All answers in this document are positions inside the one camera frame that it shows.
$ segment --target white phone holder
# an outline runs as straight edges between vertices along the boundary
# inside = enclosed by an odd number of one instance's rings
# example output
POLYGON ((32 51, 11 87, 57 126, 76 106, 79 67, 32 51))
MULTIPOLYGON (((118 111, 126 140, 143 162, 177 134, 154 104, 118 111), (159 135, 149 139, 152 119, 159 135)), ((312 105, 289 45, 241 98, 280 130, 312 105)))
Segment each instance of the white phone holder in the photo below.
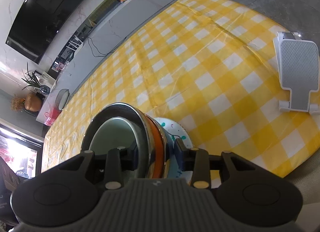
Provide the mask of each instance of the white phone holder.
POLYGON ((319 52, 313 41, 297 32, 282 31, 273 39, 281 88, 290 90, 290 101, 279 101, 282 112, 301 111, 319 115, 318 104, 310 104, 310 93, 319 91, 319 52))

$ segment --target dried flower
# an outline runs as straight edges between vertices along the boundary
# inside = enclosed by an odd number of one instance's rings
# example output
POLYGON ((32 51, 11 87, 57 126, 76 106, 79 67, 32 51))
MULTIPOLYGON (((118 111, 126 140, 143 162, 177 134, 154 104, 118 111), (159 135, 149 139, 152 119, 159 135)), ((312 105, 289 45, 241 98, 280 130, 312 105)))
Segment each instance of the dried flower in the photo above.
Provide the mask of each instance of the dried flower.
POLYGON ((14 96, 11 100, 11 110, 20 111, 24 108, 24 101, 23 97, 14 96))

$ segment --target tv screen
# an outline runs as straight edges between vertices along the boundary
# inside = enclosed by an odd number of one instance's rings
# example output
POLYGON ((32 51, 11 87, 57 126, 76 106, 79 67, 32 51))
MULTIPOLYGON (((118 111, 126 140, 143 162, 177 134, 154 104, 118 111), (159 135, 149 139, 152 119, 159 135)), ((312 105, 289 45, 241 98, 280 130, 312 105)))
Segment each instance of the tv screen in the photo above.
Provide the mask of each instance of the tv screen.
POLYGON ((70 14, 83 0, 25 0, 6 43, 39 63, 70 14))

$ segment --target brown vase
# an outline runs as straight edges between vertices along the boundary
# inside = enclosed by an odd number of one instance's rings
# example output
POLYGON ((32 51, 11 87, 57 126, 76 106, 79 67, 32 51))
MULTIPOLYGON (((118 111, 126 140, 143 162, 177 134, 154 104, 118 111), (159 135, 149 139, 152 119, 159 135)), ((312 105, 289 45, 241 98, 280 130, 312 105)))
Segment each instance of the brown vase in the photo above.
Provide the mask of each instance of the brown vase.
POLYGON ((32 112, 40 111, 42 106, 42 101, 34 93, 27 95, 26 100, 24 101, 24 107, 32 112))

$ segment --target stack of bowls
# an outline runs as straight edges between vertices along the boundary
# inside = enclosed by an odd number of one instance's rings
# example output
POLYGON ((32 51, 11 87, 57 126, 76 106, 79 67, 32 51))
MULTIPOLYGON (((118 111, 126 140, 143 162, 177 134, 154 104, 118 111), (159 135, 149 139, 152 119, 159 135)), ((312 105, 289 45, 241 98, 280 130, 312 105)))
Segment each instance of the stack of bowls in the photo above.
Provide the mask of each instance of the stack of bowls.
POLYGON ((169 134, 153 118, 126 103, 113 103, 101 110, 91 121, 81 151, 93 150, 105 155, 113 148, 138 148, 135 171, 124 171, 129 178, 166 178, 169 173, 173 142, 169 134))

